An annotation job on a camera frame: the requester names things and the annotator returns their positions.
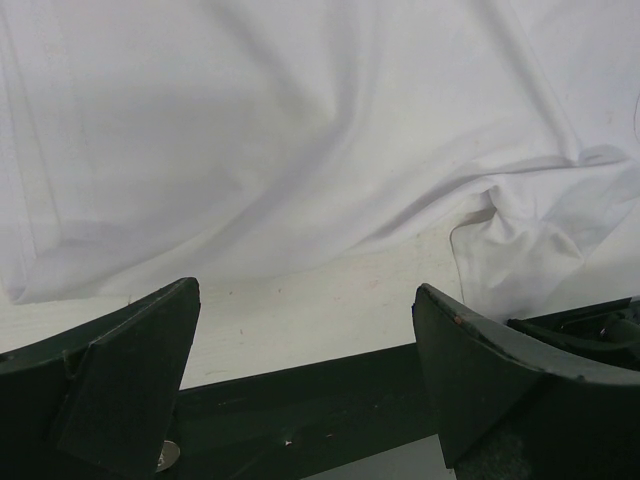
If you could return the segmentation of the white t shirt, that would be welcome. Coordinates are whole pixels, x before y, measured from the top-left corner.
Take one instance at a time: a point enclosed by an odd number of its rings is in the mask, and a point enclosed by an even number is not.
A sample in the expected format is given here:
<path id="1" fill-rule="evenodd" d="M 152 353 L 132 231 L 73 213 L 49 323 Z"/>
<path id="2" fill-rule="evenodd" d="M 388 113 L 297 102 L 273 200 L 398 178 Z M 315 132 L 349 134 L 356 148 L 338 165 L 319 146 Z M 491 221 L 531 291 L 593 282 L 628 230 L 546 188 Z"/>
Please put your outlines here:
<path id="1" fill-rule="evenodd" d="M 5 1 L 16 303 L 391 247 L 461 204 L 465 302 L 543 302 L 639 197 L 635 1 Z"/>

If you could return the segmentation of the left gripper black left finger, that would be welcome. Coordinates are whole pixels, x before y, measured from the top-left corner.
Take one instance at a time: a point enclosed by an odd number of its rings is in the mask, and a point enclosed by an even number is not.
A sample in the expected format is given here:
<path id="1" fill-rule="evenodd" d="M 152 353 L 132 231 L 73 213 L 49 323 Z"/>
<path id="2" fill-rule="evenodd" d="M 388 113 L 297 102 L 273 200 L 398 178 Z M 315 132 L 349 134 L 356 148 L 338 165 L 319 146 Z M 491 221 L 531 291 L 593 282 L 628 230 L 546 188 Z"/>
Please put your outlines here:
<path id="1" fill-rule="evenodd" d="M 152 478 L 199 312 L 184 278 L 3 353 L 2 478 Z"/>

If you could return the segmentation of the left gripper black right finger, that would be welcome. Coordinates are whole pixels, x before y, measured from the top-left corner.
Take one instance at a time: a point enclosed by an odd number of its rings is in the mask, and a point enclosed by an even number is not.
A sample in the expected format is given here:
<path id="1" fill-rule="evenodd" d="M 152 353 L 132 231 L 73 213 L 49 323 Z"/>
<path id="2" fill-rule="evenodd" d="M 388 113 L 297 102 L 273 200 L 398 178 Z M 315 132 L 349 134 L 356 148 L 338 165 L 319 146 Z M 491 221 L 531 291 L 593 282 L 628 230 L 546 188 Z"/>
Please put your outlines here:
<path id="1" fill-rule="evenodd" d="M 458 478 L 638 477 L 637 298 L 501 323 L 422 285 L 412 314 Z"/>

